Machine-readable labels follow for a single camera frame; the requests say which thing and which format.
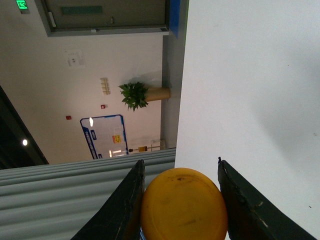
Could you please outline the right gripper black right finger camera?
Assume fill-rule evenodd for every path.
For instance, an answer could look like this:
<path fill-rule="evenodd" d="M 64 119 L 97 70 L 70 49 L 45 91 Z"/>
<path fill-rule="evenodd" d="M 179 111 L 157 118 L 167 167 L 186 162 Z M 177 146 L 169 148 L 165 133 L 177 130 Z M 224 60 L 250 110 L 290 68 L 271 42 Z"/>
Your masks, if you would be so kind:
<path fill-rule="evenodd" d="M 314 240 L 226 160 L 218 158 L 218 182 L 231 240 Z"/>

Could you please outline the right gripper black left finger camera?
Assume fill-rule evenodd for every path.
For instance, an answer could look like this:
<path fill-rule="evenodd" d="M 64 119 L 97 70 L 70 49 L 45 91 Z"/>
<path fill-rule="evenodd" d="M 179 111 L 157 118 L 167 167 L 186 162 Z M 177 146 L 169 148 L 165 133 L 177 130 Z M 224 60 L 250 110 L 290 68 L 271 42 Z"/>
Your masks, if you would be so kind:
<path fill-rule="evenodd" d="M 138 240 L 145 192 L 145 163 L 138 160 L 99 211 L 73 240 Z"/>

